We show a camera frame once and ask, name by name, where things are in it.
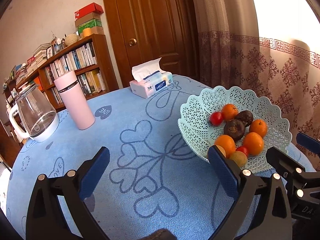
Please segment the red box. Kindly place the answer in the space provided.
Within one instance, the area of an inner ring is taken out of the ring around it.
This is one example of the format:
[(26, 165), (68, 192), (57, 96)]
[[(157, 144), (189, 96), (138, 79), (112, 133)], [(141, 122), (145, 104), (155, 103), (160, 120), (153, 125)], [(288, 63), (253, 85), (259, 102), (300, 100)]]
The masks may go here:
[(94, 12), (94, 13), (97, 13), (97, 14), (102, 14), (104, 11), (103, 11), (103, 8), (102, 6), (98, 5), (97, 3), (91, 3), (91, 4), (88, 4), (87, 6), (77, 10), (75, 13), (74, 13), (74, 16), (75, 16), (75, 20), (78, 20), (86, 15), (88, 15), (89, 13), (91, 12)]

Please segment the pink thermos bottle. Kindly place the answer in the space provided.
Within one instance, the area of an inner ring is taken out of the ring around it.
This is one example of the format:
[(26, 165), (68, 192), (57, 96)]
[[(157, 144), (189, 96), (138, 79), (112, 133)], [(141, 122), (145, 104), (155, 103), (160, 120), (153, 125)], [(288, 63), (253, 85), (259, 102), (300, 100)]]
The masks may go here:
[(92, 126), (95, 117), (87, 103), (74, 71), (69, 71), (54, 80), (55, 87), (71, 118), (80, 130)]

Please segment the tan longan fruit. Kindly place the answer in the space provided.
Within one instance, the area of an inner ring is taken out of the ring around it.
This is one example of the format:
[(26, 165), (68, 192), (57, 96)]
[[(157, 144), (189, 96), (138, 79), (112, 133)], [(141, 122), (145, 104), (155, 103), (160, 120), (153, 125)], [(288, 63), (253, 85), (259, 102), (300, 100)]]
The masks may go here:
[(217, 148), (218, 148), (219, 151), (223, 154), (223, 156), (226, 158), (227, 156), (226, 156), (225, 149), (224, 149), (222, 146), (220, 146), (220, 145), (217, 145)]
[(229, 157), (229, 160), (233, 160), (239, 167), (246, 165), (248, 157), (241, 151), (235, 151)]

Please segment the mint lattice fruit basket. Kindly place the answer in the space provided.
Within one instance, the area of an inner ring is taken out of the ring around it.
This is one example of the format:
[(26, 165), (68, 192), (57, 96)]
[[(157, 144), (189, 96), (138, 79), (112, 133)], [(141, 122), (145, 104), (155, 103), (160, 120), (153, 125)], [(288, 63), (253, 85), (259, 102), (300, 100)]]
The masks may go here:
[(287, 151), (292, 134), (289, 121), (267, 97), (252, 90), (222, 86), (205, 88), (181, 105), (178, 126), (192, 151), (208, 161), (210, 146), (221, 146), (254, 173), (271, 169), (266, 151)]

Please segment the wooden bookshelf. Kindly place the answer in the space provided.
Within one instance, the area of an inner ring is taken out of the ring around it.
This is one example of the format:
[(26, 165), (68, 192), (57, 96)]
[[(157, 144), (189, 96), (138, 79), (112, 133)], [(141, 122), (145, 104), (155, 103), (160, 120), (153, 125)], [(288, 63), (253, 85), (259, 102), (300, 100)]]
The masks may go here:
[(19, 91), (23, 84), (34, 81), (59, 112), (65, 106), (57, 94), (54, 80), (71, 71), (75, 72), (87, 100), (119, 89), (106, 37), (92, 34), (50, 57), (18, 83), (15, 80), (8, 82), (3, 94), (9, 100), (14, 89)]

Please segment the dark passion fruit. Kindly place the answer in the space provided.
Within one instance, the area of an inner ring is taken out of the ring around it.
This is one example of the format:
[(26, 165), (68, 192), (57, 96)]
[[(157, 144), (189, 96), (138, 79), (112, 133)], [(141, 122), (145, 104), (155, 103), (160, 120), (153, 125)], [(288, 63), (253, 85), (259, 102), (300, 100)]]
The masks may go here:
[(223, 128), (223, 133), (230, 136), (235, 142), (237, 142), (244, 136), (244, 123), (236, 119), (229, 120)]
[(244, 126), (248, 127), (253, 122), (253, 113), (248, 110), (241, 111), (235, 116), (235, 119), (242, 121)]

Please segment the brass door knob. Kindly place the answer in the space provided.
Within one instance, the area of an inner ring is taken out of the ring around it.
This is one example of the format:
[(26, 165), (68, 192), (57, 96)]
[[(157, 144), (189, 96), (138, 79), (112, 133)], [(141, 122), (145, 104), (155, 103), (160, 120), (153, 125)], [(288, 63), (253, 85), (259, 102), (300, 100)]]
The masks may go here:
[(135, 46), (137, 44), (137, 40), (135, 38), (129, 39), (129, 46)]

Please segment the patterned curtain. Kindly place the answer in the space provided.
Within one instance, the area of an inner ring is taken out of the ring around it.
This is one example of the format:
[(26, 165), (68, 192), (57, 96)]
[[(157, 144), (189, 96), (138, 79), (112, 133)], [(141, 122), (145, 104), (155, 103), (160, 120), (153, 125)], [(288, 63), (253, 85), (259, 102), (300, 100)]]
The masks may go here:
[(200, 81), (265, 96), (292, 135), (319, 138), (319, 22), (306, 0), (193, 0)]

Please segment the blue patterned tablecloth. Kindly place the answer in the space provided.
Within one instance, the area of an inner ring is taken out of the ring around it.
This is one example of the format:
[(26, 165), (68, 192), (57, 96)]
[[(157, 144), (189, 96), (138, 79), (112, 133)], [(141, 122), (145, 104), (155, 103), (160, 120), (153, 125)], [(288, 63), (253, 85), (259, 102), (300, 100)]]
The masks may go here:
[(291, 144), (287, 123), (278, 120), (280, 109), (251, 90), (205, 89), (175, 76), (149, 99), (125, 88), (88, 103), (95, 112), (90, 128), (77, 129), (68, 112), (61, 111), (56, 132), (42, 143), (28, 140), (14, 163), (7, 218), (22, 236), (37, 176), (62, 176), (105, 146), (110, 162), (85, 204), (108, 237), (139, 238), (167, 228), (178, 239), (207, 239), (233, 202), (205, 158), (223, 132), (222, 126), (211, 126), (208, 117), (228, 103), (265, 119), (266, 147), (284, 147), (307, 171), (313, 170)]

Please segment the green box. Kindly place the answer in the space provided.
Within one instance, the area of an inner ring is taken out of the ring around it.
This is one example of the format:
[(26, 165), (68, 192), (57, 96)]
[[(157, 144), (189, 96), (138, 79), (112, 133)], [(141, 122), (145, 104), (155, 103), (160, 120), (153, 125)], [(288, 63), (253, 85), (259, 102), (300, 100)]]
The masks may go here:
[(101, 20), (92, 19), (78, 26), (78, 33), (82, 33), (86, 28), (102, 27)]

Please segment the orange in basket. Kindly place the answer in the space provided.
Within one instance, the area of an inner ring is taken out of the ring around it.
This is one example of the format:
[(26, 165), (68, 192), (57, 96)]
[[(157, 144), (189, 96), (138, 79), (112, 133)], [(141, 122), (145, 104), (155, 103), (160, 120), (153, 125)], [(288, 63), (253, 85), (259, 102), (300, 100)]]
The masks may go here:
[(225, 121), (229, 121), (234, 119), (238, 114), (238, 109), (235, 105), (228, 103), (224, 105), (224, 107), (221, 110), (221, 113), (223, 115), (223, 119)]

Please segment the orange mandarin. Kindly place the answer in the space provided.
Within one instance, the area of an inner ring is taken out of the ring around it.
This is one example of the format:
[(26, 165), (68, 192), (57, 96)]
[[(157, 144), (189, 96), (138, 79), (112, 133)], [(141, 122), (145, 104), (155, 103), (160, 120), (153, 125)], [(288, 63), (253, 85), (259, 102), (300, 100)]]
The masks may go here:
[(256, 156), (263, 151), (264, 140), (258, 133), (249, 132), (246, 134), (242, 145), (248, 149), (250, 155)]
[(254, 120), (249, 126), (249, 132), (255, 132), (259, 134), (262, 138), (267, 135), (267, 124), (262, 119)]
[(225, 150), (226, 158), (229, 158), (236, 151), (234, 140), (225, 134), (219, 136), (215, 140), (214, 145), (221, 146)]

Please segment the picture frame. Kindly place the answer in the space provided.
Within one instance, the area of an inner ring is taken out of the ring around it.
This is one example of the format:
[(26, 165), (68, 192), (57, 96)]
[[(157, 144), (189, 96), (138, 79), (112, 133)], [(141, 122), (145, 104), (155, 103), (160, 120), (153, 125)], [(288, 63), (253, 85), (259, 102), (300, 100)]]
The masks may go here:
[(47, 59), (51, 58), (53, 56), (53, 47), (50, 46), (47, 48)]

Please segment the red tomato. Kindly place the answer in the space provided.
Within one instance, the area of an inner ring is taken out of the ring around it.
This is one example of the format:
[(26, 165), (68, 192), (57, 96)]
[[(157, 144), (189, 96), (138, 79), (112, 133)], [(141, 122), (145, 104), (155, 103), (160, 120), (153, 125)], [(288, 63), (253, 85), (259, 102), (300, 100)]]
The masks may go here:
[(246, 157), (249, 157), (249, 150), (246, 146), (240, 146), (236, 149), (236, 151), (240, 151), (246, 155)]
[(213, 126), (220, 126), (224, 121), (223, 113), (221, 112), (212, 113), (210, 115), (209, 121)]

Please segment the tissue pack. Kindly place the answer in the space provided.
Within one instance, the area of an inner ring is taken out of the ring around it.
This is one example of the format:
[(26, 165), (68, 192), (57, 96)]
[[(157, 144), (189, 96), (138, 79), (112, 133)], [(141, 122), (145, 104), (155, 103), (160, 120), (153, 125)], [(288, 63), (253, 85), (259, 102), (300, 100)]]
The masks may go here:
[(173, 83), (172, 73), (160, 68), (161, 57), (132, 67), (132, 93), (150, 98)]

